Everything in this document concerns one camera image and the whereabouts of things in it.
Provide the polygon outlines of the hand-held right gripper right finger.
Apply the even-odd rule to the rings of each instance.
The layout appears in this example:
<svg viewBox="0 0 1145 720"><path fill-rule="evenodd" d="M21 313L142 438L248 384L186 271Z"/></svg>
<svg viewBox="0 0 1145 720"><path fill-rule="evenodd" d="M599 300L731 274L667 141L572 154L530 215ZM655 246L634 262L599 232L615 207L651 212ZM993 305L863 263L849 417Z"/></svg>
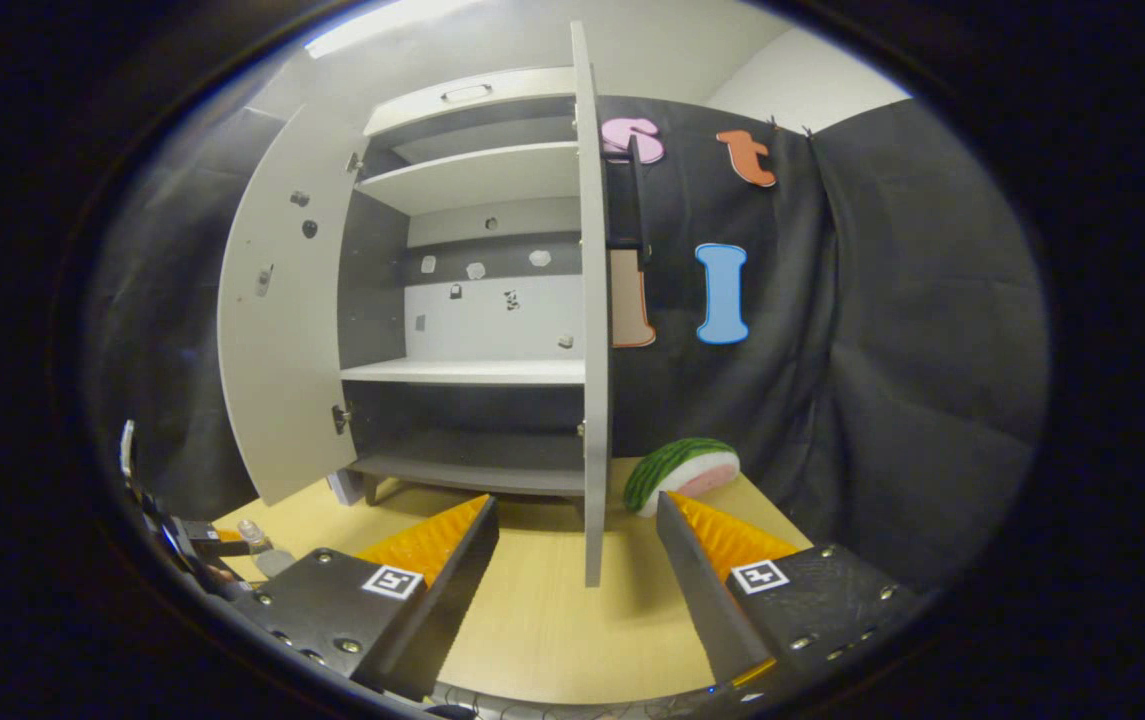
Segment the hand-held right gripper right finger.
<svg viewBox="0 0 1145 720"><path fill-rule="evenodd" d="M872 656L923 598L840 544L802 549L665 492L660 536L718 701L793 701Z"/></svg>

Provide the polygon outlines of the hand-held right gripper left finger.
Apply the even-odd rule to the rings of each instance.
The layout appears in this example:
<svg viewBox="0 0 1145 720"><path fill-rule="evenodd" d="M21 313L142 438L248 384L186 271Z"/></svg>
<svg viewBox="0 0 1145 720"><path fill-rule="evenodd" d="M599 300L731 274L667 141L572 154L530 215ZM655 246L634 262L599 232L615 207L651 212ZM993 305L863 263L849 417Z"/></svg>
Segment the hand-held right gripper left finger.
<svg viewBox="0 0 1145 720"><path fill-rule="evenodd" d="M498 541L498 501L480 494L360 553L313 549L232 609L330 673L424 701Z"/></svg>

